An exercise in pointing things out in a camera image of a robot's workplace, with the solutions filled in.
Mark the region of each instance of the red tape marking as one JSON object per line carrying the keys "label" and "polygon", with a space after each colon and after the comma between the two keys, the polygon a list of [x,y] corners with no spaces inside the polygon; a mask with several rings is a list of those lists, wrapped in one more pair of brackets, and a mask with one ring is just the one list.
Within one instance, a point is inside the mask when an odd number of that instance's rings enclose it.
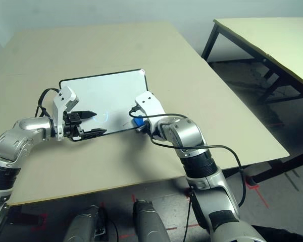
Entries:
{"label": "red tape marking", "polygon": [[262,196],[262,194],[258,191],[258,188],[255,188],[256,193],[258,194],[258,196],[260,197],[260,199],[263,201],[263,203],[265,204],[266,208],[268,207],[268,203],[266,202],[266,200],[264,199],[264,197]]}
{"label": "red tape marking", "polygon": [[190,224],[188,225],[187,227],[188,228],[191,228],[191,227],[197,227],[198,226],[198,223],[195,223],[195,224]]}
{"label": "red tape marking", "polygon": [[41,226],[34,226],[31,228],[31,231],[45,230],[46,229],[46,221],[47,221],[47,213],[42,213],[39,216],[43,218],[43,222]]}
{"label": "red tape marking", "polygon": [[258,194],[259,198],[261,199],[261,201],[264,203],[265,207],[269,208],[268,203],[264,199],[263,195],[259,192],[259,185],[251,186],[248,183],[246,183],[246,185],[249,189],[254,189],[256,191],[256,193]]}
{"label": "red tape marking", "polygon": [[119,239],[124,239],[124,238],[132,237],[132,236],[135,236],[135,234],[134,233],[132,233],[132,234],[122,234],[122,235],[119,236]]}
{"label": "red tape marking", "polygon": [[177,227],[167,228],[166,230],[175,230],[175,229],[177,229]]}

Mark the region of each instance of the white wall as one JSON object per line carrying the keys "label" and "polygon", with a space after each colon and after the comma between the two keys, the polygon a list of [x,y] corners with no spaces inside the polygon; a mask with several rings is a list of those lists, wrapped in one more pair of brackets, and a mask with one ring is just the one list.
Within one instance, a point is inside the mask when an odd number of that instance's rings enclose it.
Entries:
{"label": "white wall", "polygon": [[[241,17],[303,17],[303,0],[0,0],[0,48],[24,29],[169,21],[201,54],[214,18]],[[246,56],[221,36],[209,60]]]}

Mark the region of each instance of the silver robot arm segment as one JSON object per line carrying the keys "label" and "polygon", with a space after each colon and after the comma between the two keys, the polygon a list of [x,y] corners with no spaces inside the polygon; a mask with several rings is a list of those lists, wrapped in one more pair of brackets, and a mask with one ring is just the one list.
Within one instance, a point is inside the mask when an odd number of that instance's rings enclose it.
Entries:
{"label": "silver robot arm segment", "polygon": [[[249,224],[240,220],[239,207],[227,181],[215,164],[200,128],[184,117],[166,116],[160,102],[145,92],[136,98],[137,108],[146,113],[149,135],[169,141],[180,158],[192,188],[191,202],[199,225],[210,233],[211,241],[265,242]],[[158,117],[150,115],[164,114]]]}

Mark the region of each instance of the metal table frame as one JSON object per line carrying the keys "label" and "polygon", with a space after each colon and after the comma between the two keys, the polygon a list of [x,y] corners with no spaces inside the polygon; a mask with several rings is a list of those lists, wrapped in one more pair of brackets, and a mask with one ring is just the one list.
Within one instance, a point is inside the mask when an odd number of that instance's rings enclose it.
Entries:
{"label": "metal table frame", "polygon": [[[269,70],[264,75],[264,78],[267,80],[269,79],[274,73],[279,76],[279,78],[267,89],[267,91],[258,99],[258,103],[260,104],[269,104],[269,103],[276,103],[276,102],[283,102],[283,101],[290,101],[299,98],[303,98],[303,82],[296,78],[295,74],[291,74],[290,72],[286,71],[279,63],[275,62],[270,56],[266,55],[262,51],[260,51],[255,46],[250,45],[247,41],[243,41],[243,38],[238,38],[237,35],[229,32],[224,26],[221,26],[215,21],[214,27],[211,31],[207,44],[204,48],[204,51],[201,57],[207,61],[211,50],[217,40],[219,34],[222,34],[227,39],[235,43],[241,49],[249,53],[254,59],[258,62],[261,62],[265,65]],[[292,86],[296,89],[300,95],[296,96],[289,96],[283,98],[270,98],[268,97],[280,86]],[[269,162],[271,169],[259,173],[257,175],[247,177],[247,182],[254,186],[257,183],[260,183],[264,180],[270,179],[277,175],[283,174],[287,171],[295,169],[299,166],[303,165],[303,154],[299,155],[295,158],[290,159],[287,162],[282,162],[281,160],[277,159],[274,161]]]}

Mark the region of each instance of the gray floor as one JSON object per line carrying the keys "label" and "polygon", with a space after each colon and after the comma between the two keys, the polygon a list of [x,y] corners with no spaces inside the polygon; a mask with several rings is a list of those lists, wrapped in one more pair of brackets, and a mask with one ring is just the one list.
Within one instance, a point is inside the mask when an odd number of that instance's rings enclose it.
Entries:
{"label": "gray floor", "polygon": [[[260,64],[215,64],[214,69],[233,90],[236,82],[238,88],[240,88],[239,82],[256,84],[263,88],[268,85],[261,77],[266,69]],[[278,91],[276,95],[281,96],[294,92],[290,87],[286,89],[283,87]],[[249,106],[257,114],[256,108]],[[276,114],[275,119],[284,123],[284,126],[271,126],[266,119],[263,123],[289,151],[291,157],[303,153],[303,99],[272,104],[269,106],[269,112]],[[246,173],[256,174],[268,168],[270,168],[269,164],[264,162],[250,166],[246,169]],[[237,200],[240,200],[242,191],[240,175],[235,174],[227,180]],[[26,205],[23,206],[23,212],[47,215],[45,226],[36,228],[7,225],[0,241],[61,241],[71,218],[77,211],[91,204],[106,207],[109,217],[117,225],[120,241],[137,241],[132,223],[132,205],[134,198],[140,198],[153,202],[168,229],[171,241],[181,242],[188,208],[188,199],[183,193],[186,187],[185,179],[179,178]],[[242,219],[250,224],[283,228],[303,235],[303,166],[264,181],[257,189],[247,188],[246,201],[240,212]],[[109,241],[116,241],[112,225],[109,225],[109,237]],[[207,239],[207,233],[197,225],[192,212],[187,241],[207,241]]]}

